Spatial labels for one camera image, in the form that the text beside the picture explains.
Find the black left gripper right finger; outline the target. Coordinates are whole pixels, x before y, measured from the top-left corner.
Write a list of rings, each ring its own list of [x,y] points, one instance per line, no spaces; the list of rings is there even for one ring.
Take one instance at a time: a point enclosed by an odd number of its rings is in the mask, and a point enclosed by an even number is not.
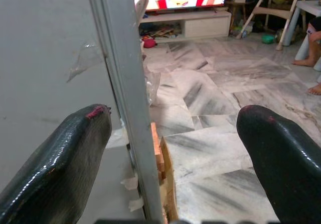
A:
[[[320,146],[260,105],[241,108],[236,129],[279,221],[320,223]]]

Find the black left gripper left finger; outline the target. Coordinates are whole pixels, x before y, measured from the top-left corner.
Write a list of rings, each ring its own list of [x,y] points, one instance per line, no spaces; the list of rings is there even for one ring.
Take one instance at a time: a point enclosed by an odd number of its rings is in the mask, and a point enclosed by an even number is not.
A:
[[[1,223],[76,223],[111,130],[111,110],[103,104],[67,116],[1,192]]]

